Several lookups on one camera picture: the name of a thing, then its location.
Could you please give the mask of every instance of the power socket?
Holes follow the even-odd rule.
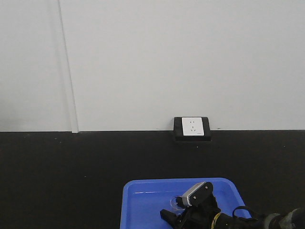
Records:
[[[204,136],[202,119],[200,117],[182,118],[183,136]]]
[[[176,141],[210,141],[211,130],[207,117],[175,117],[173,132]]]

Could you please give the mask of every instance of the white outlet faceplate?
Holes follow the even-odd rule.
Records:
[[[183,117],[182,130],[184,136],[204,136],[202,118]]]

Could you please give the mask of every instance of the black floor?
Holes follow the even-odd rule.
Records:
[[[0,229],[118,229],[125,183],[225,177],[260,212],[305,206],[305,131],[0,133]]]

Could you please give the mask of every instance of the blue plastic tray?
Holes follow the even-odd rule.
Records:
[[[213,194],[222,213],[231,215],[234,208],[244,205],[235,185],[224,178],[134,180],[123,190],[120,229],[171,229],[161,219],[160,210],[171,210],[172,197],[181,196],[191,186],[203,181],[212,182]],[[245,210],[237,210],[236,214],[250,217]]]

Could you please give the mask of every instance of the robotic arm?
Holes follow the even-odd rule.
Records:
[[[248,210],[252,218],[237,217],[221,213],[213,195],[213,185],[201,182],[192,186],[182,197],[176,198],[179,207],[185,209],[176,215],[165,209],[161,218],[173,229],[305,229],[305,208],[297,208],[288,214],[257,214],[246,206],[237,209]]]

